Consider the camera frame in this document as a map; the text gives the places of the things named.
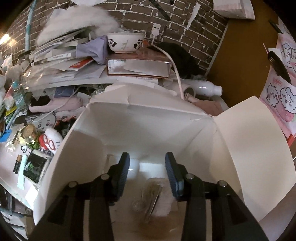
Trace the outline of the panda print ceramic bowl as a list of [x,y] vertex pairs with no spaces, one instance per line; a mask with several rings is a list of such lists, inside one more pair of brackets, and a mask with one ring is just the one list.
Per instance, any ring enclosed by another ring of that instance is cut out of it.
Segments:
[[107,40],[110,49],[118,54],[133,53],[143,46],[145,33],[108,33]]

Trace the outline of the green glass jar gold lid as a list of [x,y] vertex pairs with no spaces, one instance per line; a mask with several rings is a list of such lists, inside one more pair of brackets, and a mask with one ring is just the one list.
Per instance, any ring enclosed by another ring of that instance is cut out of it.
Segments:
[[31,150],[40,148],[39,133],[33,124],[29,124],[23,128],[21,137]]

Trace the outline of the white fluffy fur piece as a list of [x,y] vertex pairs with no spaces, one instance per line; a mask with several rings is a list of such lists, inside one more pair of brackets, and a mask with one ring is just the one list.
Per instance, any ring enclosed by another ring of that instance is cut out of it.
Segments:
[[36,39],[41,46],[74,30],[89,28],[95,37],[118,33],[119,23],[108,11],[96,6],[71,6],[55,17],[50,17]]

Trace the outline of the clear water bottle blue label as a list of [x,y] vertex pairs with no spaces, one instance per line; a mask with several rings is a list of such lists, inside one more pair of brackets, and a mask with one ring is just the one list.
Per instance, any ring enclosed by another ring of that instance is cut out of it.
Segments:
[[26,100],[25,91],[22,85],[20,85],[18,81],[13,81],[12,88],[13,88],[13,99],[15,101],[17,109],[19,111],[26,109],[27,100]]

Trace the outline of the white roll with blue cap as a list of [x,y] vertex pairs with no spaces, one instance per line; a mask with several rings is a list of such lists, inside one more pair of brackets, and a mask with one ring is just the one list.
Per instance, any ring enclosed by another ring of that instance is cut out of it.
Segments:
[[129,169],[128,169],[128,180],[135,179],[139,173],[139,161],[137,159],[130,159]]

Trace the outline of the black gold battery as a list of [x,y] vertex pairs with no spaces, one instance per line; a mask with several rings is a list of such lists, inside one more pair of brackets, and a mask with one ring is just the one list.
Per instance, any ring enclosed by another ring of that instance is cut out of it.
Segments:
[[16,158],[14,169],[13,169],[13,172],[15,174],[18,174],[21,162],[22,162],[22,155],[18,155],[17,158]]

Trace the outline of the black scrunchie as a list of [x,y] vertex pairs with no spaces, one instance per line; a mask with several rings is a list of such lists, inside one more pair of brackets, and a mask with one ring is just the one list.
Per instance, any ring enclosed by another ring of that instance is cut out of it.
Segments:
[[59,120],[55,124],[54,129],[62,136],[62,138],[65,138],[71,128],[71,125],[72,124],[69,121]]

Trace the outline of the pink hair brush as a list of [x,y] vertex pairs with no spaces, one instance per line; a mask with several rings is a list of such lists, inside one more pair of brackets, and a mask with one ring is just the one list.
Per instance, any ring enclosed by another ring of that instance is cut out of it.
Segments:
[[76,96],[49,99],[42,96],[38,101],[32,99],[29,110],[32,113],[48,113],[51,111],[76,110],[83,106],[83,101]]

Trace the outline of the white shelf board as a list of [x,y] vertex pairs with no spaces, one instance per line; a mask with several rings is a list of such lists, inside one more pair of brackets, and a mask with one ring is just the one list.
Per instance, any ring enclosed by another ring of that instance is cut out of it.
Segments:
[[61,86],[71,86],[71,85],[86,85],[86,84],[113,84],[117,81],[121,80],[132,80],[132,81],[146,81],[150,83],[158,84],[159,80],[157,78],[150,78],[150,77],[134,77],[134,76],[102,76],[100,78],[86,78],[86,79],[72,79],[72,80],[62,80],[56,81],[51,83],[40,83],[29,85],[27,84],[27,88],[29,90],[40,90],[46,88],[53,88],[53,87],[61,87]]

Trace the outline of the brown silver box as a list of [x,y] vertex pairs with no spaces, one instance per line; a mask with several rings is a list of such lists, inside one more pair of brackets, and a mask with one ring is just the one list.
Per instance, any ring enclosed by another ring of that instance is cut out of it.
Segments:
[[107,59],[109,75],[167,78],[171,67],[172,63],[165,54],[147,48],[134,53],[115,53]]

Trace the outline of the white lotion bottle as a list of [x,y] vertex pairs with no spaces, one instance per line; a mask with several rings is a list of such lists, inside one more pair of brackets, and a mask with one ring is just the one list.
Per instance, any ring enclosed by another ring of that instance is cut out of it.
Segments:
[[181,79],[183,84],[190,85],[197,95],[213,97],[221,96],[223,89],[221,86],[214,85],[213,83],[205,80],[190,80],[190,79]]

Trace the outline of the light blue cream tube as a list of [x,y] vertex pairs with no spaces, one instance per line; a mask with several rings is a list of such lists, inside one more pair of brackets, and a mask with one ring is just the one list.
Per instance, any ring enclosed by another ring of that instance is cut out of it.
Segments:
[[25,176],[23,174],[25,165],[26,165],[27,160],[22,160],[21,164],[20,164],[20,169],[18,172],[18,183],[17,183],[17,187],[24,190],[25,188]]

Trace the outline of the white plush with red glasses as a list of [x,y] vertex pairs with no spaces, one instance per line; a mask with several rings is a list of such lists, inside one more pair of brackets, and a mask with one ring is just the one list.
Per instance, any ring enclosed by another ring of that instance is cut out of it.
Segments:
[[40,146],[45,150],[49,150],[54,155],[59,149],[62,141],[62,135],[54,128],[47,128],[45,132],[39,136]]

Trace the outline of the purple cloth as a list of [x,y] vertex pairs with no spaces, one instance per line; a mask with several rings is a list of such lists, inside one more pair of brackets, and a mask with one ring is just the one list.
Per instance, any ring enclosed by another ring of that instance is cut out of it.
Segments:
[[108,57],[107,35],[100,36],[76,47],[76,58],[91,57],[97,64],[105,65]]

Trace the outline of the pink fluffy plush pouch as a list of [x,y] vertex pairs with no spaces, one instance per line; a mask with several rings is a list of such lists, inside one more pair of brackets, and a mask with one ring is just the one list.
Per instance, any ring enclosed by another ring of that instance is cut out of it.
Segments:
[[150,217],[165,217],[171,212],[175,197],[170,182],[165,178],[149,178],[142,189],[146,214]]

